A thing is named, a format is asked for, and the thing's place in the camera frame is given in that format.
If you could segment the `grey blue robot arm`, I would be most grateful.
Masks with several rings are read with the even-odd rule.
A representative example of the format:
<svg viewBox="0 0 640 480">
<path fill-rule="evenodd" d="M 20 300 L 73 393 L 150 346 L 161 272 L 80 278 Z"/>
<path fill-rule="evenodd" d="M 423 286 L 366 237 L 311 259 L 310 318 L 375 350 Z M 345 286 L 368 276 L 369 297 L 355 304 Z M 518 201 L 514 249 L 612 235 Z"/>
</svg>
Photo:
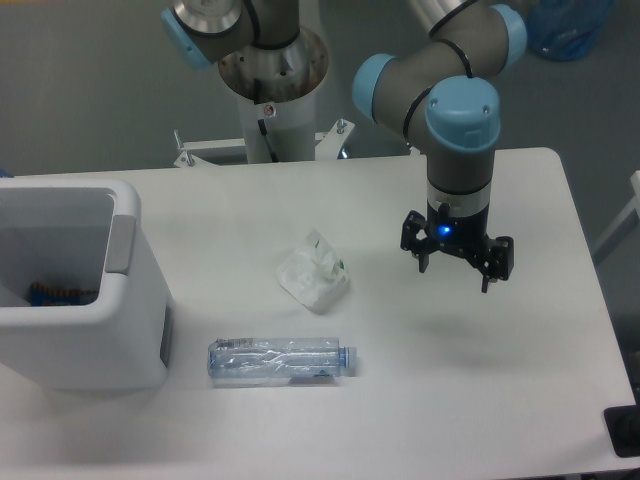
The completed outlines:
<svg viewBox="0 0 640 480">
<path fill-rule="evenodd" d="M 427 158 L 427 204 L 410 212 L 400 246 L 426 268 L 442 252 L 484 284 L 505 281 L 514 242 L 487 232 L 500 99 L 490 83 L 526 49 L 521 16 L 506 5 L 421 1 L 429 41 L 407 58 L 376 54 L 358 68 L 352 99 L 370 121 Z M 175 1 L 166 34 L 195 69 L 216 67 L 235 95 L 251 163 L 316 158 L 313 95 L 328 53 L 295 1 Z"/>
</svg>

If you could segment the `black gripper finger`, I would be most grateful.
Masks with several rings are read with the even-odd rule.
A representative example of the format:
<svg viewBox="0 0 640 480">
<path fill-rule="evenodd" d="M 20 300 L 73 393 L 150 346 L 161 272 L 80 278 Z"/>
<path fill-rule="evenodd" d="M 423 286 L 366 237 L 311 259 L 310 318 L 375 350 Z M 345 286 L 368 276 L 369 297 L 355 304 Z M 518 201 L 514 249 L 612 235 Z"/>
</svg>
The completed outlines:
<svg viewBox="0 0 640 480">
<path fill-rule="evenodd" d="M 514 244 L 510 236 L 485 236 L 475 248 L 469 263 L 482 274 L 482 293 L 488 292 L 490 283 L 509 279 L 515 263 Z"/>
<path fill-rule="evenodd" d="M 403 221 L 400 248 L 418 261 L 420 273 L 426 271 L 430 255 L 436 251 L 436 241 L 429 236 L 427 219 L 415 210 Z"/>
</svg>

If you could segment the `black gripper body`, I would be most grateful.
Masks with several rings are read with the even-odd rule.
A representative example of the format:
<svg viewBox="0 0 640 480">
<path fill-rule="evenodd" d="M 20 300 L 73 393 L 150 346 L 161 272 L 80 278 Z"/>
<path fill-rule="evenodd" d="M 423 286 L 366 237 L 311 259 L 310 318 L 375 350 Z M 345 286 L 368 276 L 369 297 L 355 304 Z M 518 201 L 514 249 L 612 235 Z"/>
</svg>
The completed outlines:
<svg viewBox="0 0 640 480">
<path fill-rule="evenodd" d="M 475 248 L 487 235 L 489 205 L 471 216 L 453 217 L 427 207 L 429 236 L 436 241 L 436 251 L 459 258 L 471 259 Z"/>
</svg>

